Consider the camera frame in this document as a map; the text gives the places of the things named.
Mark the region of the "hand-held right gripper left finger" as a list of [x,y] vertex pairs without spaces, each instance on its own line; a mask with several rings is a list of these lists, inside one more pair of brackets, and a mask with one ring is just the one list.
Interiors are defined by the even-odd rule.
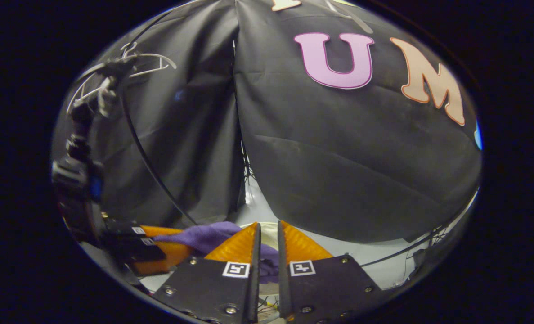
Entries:
[[256,324],[261,226],[252,223],[207,256],[180,263],[154,293],[173,310],[211,324]]

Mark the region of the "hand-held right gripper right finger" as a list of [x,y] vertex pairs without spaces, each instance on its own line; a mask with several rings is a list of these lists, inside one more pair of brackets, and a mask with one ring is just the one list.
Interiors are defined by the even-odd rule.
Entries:
[[279,315],[286,324],[341,324],[384,303],[384,291],[349,255],[333,256],[278,223]]

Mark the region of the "purple ribbed shirt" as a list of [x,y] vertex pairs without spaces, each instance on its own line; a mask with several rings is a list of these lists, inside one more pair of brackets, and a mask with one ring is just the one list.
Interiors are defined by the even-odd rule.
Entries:
[[[176,234],[155,234],[152,236],[154,242],[178,243],[193,248],[199,256],[207,256],[220,244],[226,242],[243,228],[230,221],[219,223],[191,226]],[[261,242],[259,255],[259,283],[278,282],[278,247],[272,247]]]

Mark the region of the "white plastic hanger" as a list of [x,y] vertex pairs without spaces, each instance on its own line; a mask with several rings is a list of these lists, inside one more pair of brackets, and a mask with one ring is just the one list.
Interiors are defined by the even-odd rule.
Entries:
[[176,70],[177,64],[169,57],[155,53],[139,53],[136,41],[123,45],[120,49],[123,59],[134,60],[135,65],[131,68],[129,78],[141,77],[154,72],[160,72],[172,68]]
[[78,80],[79,86],[67,105],[67,115],[73,115],[77,108],[88,107],[107,116],[107,101],[116,96],[117,77],[106,67],[96,66],[85,72]]

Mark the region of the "black backdrop cloth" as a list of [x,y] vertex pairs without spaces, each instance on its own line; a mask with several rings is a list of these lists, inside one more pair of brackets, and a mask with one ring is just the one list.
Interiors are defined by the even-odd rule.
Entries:
[[115,219],[188,228],[233,221],[244,162],[281,221],[354,243],[412,239],[457,217],[479,187],[476,103],[416,33],[355,0],[187,0],[94,64],[162,54],[121,82],[88,144]]

